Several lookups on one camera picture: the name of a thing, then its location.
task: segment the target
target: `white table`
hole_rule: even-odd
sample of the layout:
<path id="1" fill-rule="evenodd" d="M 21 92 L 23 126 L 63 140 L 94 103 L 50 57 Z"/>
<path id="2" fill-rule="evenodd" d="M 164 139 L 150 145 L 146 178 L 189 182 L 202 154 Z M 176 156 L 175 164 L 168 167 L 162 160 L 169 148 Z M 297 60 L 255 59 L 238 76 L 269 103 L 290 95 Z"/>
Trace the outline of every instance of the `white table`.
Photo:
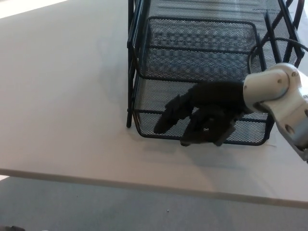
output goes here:
<path id="1" fill-rule="evenodd" d="M 68 0 L 0 32 L 0 174 L 308 208 L 308 165 L 275 131 L 183 148 L 126 128 L 126 0 Z"/>

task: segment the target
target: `gray floor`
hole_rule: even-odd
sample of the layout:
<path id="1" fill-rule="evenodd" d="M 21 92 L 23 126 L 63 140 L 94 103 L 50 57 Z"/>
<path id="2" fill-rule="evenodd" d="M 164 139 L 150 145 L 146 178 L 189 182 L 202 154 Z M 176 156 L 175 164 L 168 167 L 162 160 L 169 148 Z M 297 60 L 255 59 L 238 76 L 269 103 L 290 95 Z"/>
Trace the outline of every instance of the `gray floor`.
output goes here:
<path id="1" fill-rule="evenodd" d="M 7 178 L 0 224 L 27 231 L 307 231 L 308 210 Z"/>

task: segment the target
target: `black cable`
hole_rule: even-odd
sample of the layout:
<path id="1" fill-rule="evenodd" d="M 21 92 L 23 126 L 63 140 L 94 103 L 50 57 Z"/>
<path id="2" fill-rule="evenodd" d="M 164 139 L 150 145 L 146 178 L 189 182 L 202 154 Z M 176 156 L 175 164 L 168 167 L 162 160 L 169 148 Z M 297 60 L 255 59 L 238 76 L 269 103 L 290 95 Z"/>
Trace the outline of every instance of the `black cable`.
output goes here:
<path id="1" fill-rule="evenodd" d="M 303 48 L 305 51 L 308 52 L 308 47 L 306 47 L 304 44 L 302 44 L 302 43 L 300 43 L 300 42 L 298 42 L 298 41 L 296 41 L 296 40 L 293 40 L 293 39 L 290 39 L 290 38 L 275 38 L 274 40 L 275 40 L 275 41 L 278 40 L 278 41 L 290 42 L 290 43 L 292 43 L 293 45 L 299 46 L 299 47 Z M 269 39 L 265 40 L 264 44 L 265 44 L 266 42 L 270 42 L 270 41 L 271 41 L 271 39 L 269 38 Z M 255 50 L 256 50 L 257 47 L 258 47 L 258 45 L 255 45 L 255 46 L 251 49 L 251 51 L 250 51 L 250 53 L 249 53 L 249 55 L 248 55 L 248 73 L 249 73 L 249 74 L 252 73 L 252 71 L 251 71 L 251 56 L 252 56 L 252 54 L 255 52 Z"/>

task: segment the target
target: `black mesh desk organizer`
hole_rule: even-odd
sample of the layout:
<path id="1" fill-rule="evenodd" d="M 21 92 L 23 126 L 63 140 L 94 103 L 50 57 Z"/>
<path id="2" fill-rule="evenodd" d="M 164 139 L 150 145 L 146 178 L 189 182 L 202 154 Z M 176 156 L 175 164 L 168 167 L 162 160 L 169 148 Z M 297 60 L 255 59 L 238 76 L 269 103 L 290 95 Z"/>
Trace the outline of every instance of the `black mesh desk organizer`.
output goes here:
<path id="1" fill-rule="evenodd" d="M 299 41 L 304 0 L 299 0 L 294 19 L 288 9 L 292 0 L 223 0 L 213 7 L 214 2 L 129 0 L 128 128 L 133 116 L 143 137 L 179 140 L 189 118 L 166 134 L 154 133 L 167 102 L 202 81 L 244 80 L 255 45 L 253 72 L 279 62 L 299 65 L 304 51 L 274 39 Z M 267 114 L 246 115 L 226 143 L 261 145 L 273 124 Z"/>

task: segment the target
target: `robotic arm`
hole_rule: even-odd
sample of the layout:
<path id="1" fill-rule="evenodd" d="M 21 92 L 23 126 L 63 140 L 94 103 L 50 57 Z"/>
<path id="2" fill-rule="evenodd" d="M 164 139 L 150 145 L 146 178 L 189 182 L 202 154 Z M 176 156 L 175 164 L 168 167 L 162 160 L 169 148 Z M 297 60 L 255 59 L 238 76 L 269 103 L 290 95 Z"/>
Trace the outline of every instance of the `robotic arm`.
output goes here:
<path id="1" fill-rule="evenodd" d="M 180 140 L 183 146 L 204 142 L 220 146 L 234 132 L 236 120 L 252 112 L 269 113 L 283 137 L 308 160 L 308 77 L 290 64 L 249 74 L 244 82 L 197 84 L 165 108 L 154 132 L 165 133 L 190 116 Z"/>
<path id="2" fill-rule="evenodd" d="M 308 160 L 308 77 L 290 64 L 250 74 L 244 81 L 244 101 L 255 112 L 271 114 L 279 132 Z"/>

